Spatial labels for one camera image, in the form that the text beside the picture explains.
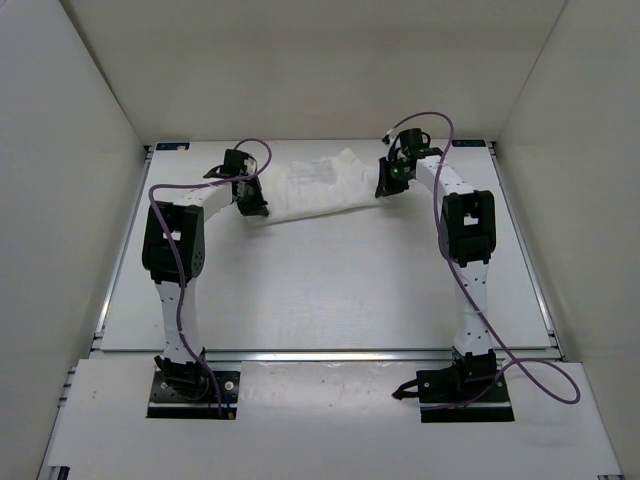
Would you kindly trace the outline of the white pleated skirt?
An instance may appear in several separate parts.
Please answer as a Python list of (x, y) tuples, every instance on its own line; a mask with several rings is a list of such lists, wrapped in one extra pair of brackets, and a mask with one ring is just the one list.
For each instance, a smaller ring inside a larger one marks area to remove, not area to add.
[(351, 149), (316, 160), (269, 166), (260, 175), (269, 214), (258, 224), (274, 225), (370, 208), (375, 197), (376, 170)]

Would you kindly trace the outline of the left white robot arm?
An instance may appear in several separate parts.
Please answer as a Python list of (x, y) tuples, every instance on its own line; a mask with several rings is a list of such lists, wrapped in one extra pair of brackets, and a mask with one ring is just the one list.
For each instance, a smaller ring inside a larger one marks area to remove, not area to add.
[(186, 400), (221, 400), (220, 386), (207, 365), (199, 338), (196, 280), (206, 261), (205, 224), (234, 205), (244, 217), (266, 217), (260, 166), (238, 147), (194, 184), (160, 183), (148, 191), (142, 265), (160, 298), (165, 347), (155, 358), (164, 381)]

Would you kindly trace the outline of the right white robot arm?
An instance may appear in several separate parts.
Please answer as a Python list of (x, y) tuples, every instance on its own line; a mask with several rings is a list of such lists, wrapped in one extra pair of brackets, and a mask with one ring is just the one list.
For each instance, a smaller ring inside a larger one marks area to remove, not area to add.
[(415, 180), (433, 197), (438, 248), (452, 267), (455, 281), (457, 327), (452, 364), (440, 370), (418, 373), (392, 394), (397, 400), (421, 393), (433, 403), (458, 403), (473, 399), (491, 385), (497, 358), (486, 316), (486, 283), (496, 248), (495, 199), (488, 190), (468, 184), (444, 160), (444, 152), (431, 145), (419, 128), (382, 142), (388, 147), (379, 159), (377, 198), (400, 194)]

